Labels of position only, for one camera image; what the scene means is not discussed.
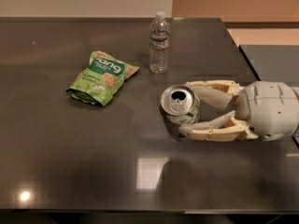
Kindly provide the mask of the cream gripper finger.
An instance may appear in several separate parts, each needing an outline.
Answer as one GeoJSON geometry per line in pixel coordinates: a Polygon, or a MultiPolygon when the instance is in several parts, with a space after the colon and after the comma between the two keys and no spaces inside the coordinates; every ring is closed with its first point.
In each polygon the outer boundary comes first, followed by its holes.
{"type": "Polygon", "coordinates": [[[233,80],[189,81],[186,85],[201,101],[219,110],[225,110],[243,90],[243,87],[233,80]]]}
{"type": "Polygon", "coordinates": [[[211,121],[184,123],[178,131],[195,141],[231,142],[259,138],[246,121],[235,118],[234,110],[211,121]]]}

